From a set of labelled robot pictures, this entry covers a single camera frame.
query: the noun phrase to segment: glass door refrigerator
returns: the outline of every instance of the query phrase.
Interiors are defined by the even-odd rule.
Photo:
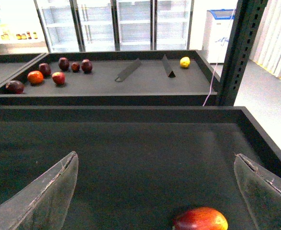
[[[47,51],[34,2],[0,0],[0,54]]]
[[[111,0],[77,0],[85,51],[115,51]]]
[[[34,0],[50,52],[82,51],[70,0]]]
[[[117,0],[120,50],[151,50],[152,0]]]
[[[188,49],[193,0],[157,0],[156,49]]]

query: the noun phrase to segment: red apple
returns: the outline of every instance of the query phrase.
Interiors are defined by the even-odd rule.
[[[216,209],[200,207],[189,210],[174,220],[174,230],[227,230],[225,217]]]
[[[92,63],[88,59],[84,59],[81,65],[82,70],[84,73],[90,73],[92,71]]]
[[[22,82],[20,82],[18,80],[12,80],[12,81],[9,81],[8,83],[6,83],[5,88],[7,91],[9,91],[11,93],[21,94],[21,93],[23,93],[24,85],[22,84]]]
[[[39,71],[43,74],[44,77],[51,75],[51,68],[47,63],[40,64]]]
[[[52,80],[55,82],[56,85],[63,85],[65,84],[65,74],[63,72],[56,72],[52,74]]]
[[[78,62],[73,62],[71,65],[71,69],[74,73],[79,71],[79,63]]]
[[[69,69],[69,60],[65,57],[61,57],[58,61],[58,66],[62,71],[67,71]]]

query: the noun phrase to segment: lemon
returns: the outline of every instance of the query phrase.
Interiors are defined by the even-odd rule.
[[[189,57],[183,57],[181,60],[180,60],[180,66],[183,67],[183,68],[188,68],[190,65],[190,59]]]

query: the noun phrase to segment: display tray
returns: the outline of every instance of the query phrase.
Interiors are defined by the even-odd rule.
[[[180,67],[180,59],[185,56],[191,59],[188,69]],[[92,61],[92,73],[85,74],[82,70],[74,73],[70,68],[62,86],[56,86],[51,77],[35,86],[27,81],[27,74],[38,70],[40,63],[48,63],[52,73],[61,71],[60,57],[68,58],[70,65],[74,61],[81,64],[87,58]],[[137,58],[140,66],[135,65]],[[115,81],[118,74],[123,75],[122,82]],[[210,91],[212,75],[212,67],[196,50],[53,53],[11,79],[25,84],[24,94],[8,94],[3,84],[0,102],[3,105],[202,105]],[[218,80],[207,105],[215,105]]]
[[[171,230],[178,210],[220,210],[255,230],[234,174],[242,153],[281,177],[281,151],[244,107],[0,107],[0,204],[71,151],[64,230]]]
[[[33,61],[45,54],[10,54],[0,55],[0,85],[9,79],[18,76]]]

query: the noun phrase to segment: white wall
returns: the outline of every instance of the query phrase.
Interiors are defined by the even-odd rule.
[[[202,49],[207,10],[234,9],[237,0],[194,0],[190,49]]]

